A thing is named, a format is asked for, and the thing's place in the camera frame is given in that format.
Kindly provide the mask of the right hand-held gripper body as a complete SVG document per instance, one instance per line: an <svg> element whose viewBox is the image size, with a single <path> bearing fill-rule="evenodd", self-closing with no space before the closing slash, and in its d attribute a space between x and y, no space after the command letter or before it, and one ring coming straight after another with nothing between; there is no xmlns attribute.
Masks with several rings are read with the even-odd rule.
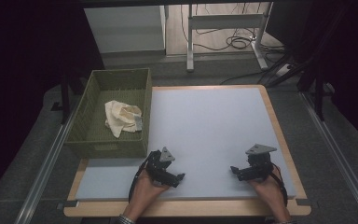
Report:
<svg viewBox="0 0 358 224"><path fill-rule="evenodd" d="M245 172L246 180L266 179L272 172L270 152L276 151L276 147L255 144L245 154L250 165Z"/></svg>

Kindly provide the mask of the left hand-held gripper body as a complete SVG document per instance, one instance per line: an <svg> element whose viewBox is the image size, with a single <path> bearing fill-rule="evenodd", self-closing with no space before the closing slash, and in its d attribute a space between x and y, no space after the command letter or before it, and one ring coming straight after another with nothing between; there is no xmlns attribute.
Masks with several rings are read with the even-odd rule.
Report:
<svg viewBox="0 0 358 224"><path fill-rule="evenodd" d="M147 158L146 171L154 181L160 183L160 180L167 179L169 172L166 169L174 160L175 157L166 147L162 150L151 151Z"/></svg>

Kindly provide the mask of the green woven basket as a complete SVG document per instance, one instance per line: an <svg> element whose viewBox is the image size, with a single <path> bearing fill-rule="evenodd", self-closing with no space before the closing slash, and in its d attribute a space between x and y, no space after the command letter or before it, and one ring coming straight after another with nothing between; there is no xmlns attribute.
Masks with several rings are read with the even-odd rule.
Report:
<svg viewBox="0 0 358 224"><path fill-rule="evenodd" d="M81 159L144 158L151 98L152 79L147 68L92 71L64 144ZM114 137L105 126L104 109L112 100L138 106L143 129Z"/></svg>

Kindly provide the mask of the cream printed cloth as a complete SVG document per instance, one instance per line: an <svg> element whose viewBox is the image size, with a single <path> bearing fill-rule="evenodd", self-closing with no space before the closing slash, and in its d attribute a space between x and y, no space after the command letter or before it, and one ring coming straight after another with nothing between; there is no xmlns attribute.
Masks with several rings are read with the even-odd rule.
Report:
<svg viewBox="0 0 358 224"><path fill-rule="evenodd" d="M135 133L143 129L143 113L136 105L110 101L104 104L104 110L105 126L115 138L119 138L122 132Z"/></svg>

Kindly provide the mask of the person's left hand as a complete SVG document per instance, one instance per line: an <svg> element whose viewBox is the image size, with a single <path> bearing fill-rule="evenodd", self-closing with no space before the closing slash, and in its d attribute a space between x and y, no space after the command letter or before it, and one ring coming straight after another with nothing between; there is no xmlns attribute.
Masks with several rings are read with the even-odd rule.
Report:
<svg viewBox="0 0 358 224"><path fill-rule="evenodd" d="M169 188L170 187L166 185L156 185L148 172L143 170L139 175L131 200L126 209L142 210L144 212L161 193Z"/></svg>

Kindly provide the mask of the person's right hand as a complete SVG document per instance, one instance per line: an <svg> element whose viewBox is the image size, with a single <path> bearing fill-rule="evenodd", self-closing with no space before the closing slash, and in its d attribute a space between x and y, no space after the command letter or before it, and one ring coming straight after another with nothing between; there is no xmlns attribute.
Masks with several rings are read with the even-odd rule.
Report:
<svg viewBox="0 0 358 224"><path fill-rule="evenodd" d="M250 180L249 184L254 188L260 200L268 206L273 216L283 211L289 213L284 205L280 186L272 176L269 176L263 182Z"/></svg>

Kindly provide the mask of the black upright stand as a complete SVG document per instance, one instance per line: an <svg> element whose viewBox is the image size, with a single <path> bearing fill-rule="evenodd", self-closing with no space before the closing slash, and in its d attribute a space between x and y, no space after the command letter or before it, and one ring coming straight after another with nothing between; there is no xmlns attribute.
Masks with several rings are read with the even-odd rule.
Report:
<svg viewBox="0 0 358 224"><path fill-rule="evenodd" d="M315 66L315 93L314 93L314 111L317 117L324 121L323 114L323 98L324 98L324 80L321 67Z"/></svg>
<svg viewBox="0 0 358 224"><path fill-rule="evenodd" d="M70 115L70 99L69 99L69 84L68 76L62 72L61 80L61 93L62 93L62 124L64 124Z"/></svg>

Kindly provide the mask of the white power strip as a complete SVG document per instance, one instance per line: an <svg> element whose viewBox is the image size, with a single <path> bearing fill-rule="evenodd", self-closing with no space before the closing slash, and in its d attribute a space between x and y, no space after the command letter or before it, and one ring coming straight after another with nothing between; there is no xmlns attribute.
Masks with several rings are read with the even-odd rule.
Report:
<svg viewBox="0 0 358 224"><path fill-rule="evenodd" d="M286 73L288 73L292 68L293 68L293 66L291 64L286 63L276 72L276 76L281 77L281 76L285 75Z"/></svg>

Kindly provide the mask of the white cabinet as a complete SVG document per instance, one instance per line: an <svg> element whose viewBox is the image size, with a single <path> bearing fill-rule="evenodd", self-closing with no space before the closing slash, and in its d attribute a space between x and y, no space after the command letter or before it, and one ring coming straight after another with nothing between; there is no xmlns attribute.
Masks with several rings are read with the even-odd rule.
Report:
<svg viewBox="0 0 358 224"><path fill-rule="evenodd" d="M165 7L84 9L101 53L165 50Z"/></svg>

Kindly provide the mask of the long metal floor rail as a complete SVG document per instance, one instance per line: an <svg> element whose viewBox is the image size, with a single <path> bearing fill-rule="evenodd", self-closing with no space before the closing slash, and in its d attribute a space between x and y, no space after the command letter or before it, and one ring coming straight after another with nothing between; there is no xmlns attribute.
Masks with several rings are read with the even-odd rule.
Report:
<svg viewBox="0 0 358 224"><path fill-rule="evenodd" d="M61 153L63 142L69 131L69 125L72 121L74 113L70 112L65 122L60 126L60 129L48 150L47 156L44 158L42 165L35 177L33 185L22 204L20 212L18 213L14 224L30 224L36 207L42 197L46 188L49 177L53 167Z"/></svg>
<svg viewBox="0 0 358 224"><path fill-rule="evenodd" d="M314 110L314 102L311 98L304 92L299 94L304 105L306 106L312 121L314 122L316 128L322 136L327 148L332 154L332 157L337 165L338 170L341 172L342 176L347 183L355 201L358 203L358 177L355 172L352 170L350 164L342 153L339 145L337 144L336 139L331 134L328 126L324 121L320 119L317 113Z"/></svg>

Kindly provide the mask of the white desk frame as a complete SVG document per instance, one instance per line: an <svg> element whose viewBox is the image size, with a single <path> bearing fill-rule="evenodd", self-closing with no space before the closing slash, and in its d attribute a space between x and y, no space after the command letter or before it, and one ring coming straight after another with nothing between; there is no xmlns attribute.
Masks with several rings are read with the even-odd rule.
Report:
<svg viewBox="0 0 358 224"><path fill-rule="evenodd" d="M251 39L251 47L262 71L268 69L268 65L261 53L261 40L267 26L269 13L272 3L268 2L262 13L241 14L241 15L202 15L193 16L192 6L188 6L187 17L187 52L186 52L186 70L194 71L194 52L192 35L194 30L198 29L236 29L236 28L255 28L257 33Z"/></svg>

